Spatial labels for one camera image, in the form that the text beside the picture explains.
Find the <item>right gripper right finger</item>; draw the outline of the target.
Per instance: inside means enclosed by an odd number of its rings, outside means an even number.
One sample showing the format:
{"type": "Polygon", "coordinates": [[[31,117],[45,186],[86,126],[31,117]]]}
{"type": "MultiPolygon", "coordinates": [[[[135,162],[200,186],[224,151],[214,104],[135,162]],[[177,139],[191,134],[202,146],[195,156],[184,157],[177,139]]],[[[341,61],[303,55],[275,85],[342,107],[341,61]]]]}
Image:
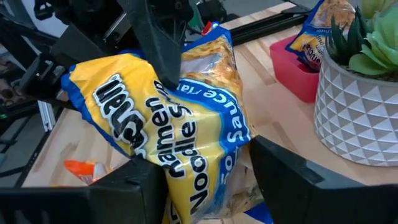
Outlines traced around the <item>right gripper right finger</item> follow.
{"type": "Polygon", "coordinates": [[[398,184],[364,185],[262,136],[249,154],[274,224],[398,224],[398,184]]]}

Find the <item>silver aluminium extrusion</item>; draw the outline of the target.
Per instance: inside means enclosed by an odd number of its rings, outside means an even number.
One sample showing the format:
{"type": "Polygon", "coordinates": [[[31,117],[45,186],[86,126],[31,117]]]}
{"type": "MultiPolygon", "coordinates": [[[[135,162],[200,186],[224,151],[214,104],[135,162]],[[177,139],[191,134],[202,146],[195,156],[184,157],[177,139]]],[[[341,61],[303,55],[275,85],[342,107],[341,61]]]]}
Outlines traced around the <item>silver aluminium extrusion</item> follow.
{"type": "Polygon", "coordinates": [[[53,130],[55,127],[56,119],[53,107],[50,103],[38,101],[39,112],[42,118],[42,124],[45,132],[53,130]]]}

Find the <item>green succulent in white pot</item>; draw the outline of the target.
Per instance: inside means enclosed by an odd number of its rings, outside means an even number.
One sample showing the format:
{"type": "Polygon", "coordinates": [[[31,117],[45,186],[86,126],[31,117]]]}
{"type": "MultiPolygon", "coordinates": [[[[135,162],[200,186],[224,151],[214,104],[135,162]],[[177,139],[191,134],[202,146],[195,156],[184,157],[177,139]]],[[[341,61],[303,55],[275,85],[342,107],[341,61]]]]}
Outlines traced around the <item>green succulent in white pot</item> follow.
{"type": "Polygon", "coordinates": [[[324,0],[326,36],[315,132],[332,152],[367,166],[398,167],[398,0],[324,0]]]}

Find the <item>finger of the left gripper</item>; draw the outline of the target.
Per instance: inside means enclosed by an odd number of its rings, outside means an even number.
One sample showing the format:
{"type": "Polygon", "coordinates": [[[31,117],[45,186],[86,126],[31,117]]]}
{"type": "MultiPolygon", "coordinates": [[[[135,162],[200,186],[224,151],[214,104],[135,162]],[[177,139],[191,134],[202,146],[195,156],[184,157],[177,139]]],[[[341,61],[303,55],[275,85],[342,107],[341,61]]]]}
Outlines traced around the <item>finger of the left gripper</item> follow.
{"type": "Polygon", "coordinates": [[[160,82],[175,89],[180,80],[185,30],[193,17],[189,0],[117,0],[160,82]]]}
{"type": "Polygon", "coordinates": [[[40,54],[25,71],[19,81],[19,90],[26,96],[40,101],[58,101],[61,91],[60,78],[67,69],[52,56],[40,54]]]}

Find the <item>blue Maruchan ramen pack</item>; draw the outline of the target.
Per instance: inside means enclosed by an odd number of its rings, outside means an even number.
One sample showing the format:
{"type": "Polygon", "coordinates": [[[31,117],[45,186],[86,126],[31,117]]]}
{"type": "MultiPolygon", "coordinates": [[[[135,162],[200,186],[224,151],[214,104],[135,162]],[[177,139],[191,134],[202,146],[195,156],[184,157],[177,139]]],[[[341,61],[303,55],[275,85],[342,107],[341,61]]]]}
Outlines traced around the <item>blue Maruchan ramen pack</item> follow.
{"type": "Polygon", "coordinates": [[[61,86],[82,118],[117,151],[163,167],[161,224],[194,224],[264,203],[249,157],[255,137],[243,105],[230,31],[215,27],[186,45],[178,86],[131,53],[72,66],[61,86]]]}
{"type": "Polygon", "coordinates": [[[347,0],[319,0],[303,23],[301,31],[285,47],[311,70],[318,71],[323,59],[326,37],[331,32],[331,20],[345,29],[351,25],[354,7],[347,0]]]}

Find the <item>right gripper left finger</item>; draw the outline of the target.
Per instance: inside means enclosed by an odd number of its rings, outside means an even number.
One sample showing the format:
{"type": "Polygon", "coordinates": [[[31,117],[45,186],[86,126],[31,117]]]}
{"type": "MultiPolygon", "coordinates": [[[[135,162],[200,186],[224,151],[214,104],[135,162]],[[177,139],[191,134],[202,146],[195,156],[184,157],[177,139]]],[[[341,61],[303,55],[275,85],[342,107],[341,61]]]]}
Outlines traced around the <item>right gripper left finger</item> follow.
{"type": "Polygon", "coordinates": [[[161,224],[160,166],[133,158],[87,187],[0,189],[0,224],[161,224]]]}

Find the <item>pink plastic bin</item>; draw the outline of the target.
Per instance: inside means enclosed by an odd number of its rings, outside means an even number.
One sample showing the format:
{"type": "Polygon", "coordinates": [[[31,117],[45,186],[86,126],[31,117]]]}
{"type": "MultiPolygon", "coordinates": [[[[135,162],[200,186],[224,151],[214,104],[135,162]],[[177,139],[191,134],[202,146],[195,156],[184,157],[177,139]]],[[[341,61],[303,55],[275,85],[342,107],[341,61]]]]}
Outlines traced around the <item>pink plastic bin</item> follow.
{"type": "Polygon", "coordinates": [[[298,99],[305,103],[314,103],[319,73],[309,70],[298,61],[294,53],[285,49],[294,37],[282,39],[269,47],[275,77],[298,99]]]}

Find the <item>orange Maruchan ramen pack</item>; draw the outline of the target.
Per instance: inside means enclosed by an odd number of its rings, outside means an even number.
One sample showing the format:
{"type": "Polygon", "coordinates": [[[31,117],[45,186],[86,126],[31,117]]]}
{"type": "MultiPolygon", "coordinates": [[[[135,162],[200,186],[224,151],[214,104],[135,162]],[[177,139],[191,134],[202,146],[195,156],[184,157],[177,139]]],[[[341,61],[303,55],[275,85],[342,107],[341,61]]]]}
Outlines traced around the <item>orange Maruchan ramen pack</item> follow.
{"type": "Polygon", "coordinates": [[[87,185],[96,182],[113,171],[107,165],[96,161],[65,160],[63,165],[66,170],[87,185]]]}

